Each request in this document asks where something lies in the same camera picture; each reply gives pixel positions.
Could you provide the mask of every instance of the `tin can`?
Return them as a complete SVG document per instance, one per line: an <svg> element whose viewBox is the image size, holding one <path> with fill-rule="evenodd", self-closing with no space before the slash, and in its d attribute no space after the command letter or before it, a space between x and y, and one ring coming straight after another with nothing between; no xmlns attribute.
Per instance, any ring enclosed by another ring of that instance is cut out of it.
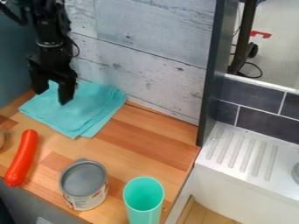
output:
<svg viewBox="0 0 299 224"><path fill-rule="evenodd" d="M72 209L93 209L108 194L106 169L95 161L78 159L61 173L59 189L63 192L66 204Z"/></svg>

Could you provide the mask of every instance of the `wooden countertop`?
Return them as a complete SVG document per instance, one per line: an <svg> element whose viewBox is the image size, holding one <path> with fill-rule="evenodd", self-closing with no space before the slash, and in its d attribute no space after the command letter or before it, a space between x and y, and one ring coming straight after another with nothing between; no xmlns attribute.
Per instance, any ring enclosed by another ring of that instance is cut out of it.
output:
<svg viewBox="0 0 299 224"><path fill-rule="evenodd" d="M23 131L34 129L40 141L21 186L26 191L86 222L128 223L122 189L132 178L151 176L165 190L161 222L165 220L198 155L197 127L127 102L93 139L72 140L17 112L17 107L33 96L33 92L23 94L0 110L0 125L8 132L0 150L0 176L14 158ZM86 212L68 208L58 186L62 170L77 158L98 161L108 171L108 197Z"/></svg>

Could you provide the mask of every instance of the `cup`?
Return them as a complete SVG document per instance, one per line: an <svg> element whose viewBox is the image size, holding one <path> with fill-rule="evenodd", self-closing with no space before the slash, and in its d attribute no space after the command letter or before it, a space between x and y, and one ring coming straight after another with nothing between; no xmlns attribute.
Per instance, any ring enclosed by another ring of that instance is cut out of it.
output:
<svg viewBox="0 0 299 224"><path fill-rule="evenodd" d="M164 189L160 182L149 177L130 180L122 193L130 224L158 224Z"/></svg>

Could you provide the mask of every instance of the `whitewashed wood wall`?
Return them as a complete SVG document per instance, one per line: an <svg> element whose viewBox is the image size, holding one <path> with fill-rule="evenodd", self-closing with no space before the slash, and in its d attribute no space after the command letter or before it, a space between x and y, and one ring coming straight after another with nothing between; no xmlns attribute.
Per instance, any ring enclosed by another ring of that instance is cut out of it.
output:
<svg viewBox="0 0 299 224"><path fill-rule="evenodd" d="M198 124L216 0L66 0L82 79Z"/></svg>

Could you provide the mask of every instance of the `teal cloth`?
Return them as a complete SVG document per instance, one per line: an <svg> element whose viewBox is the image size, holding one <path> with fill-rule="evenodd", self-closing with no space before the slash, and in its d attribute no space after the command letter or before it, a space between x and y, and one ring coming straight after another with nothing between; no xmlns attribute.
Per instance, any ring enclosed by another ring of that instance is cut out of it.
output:
<svg viewBox="0 0 299 224"><path fill-rule="evenodd" d="M126 94L114 87L79 81L74 98L66 105L58 100L58 85L34 96L19 111L61 134L74 139L93 137L126 101Z"/></svg>

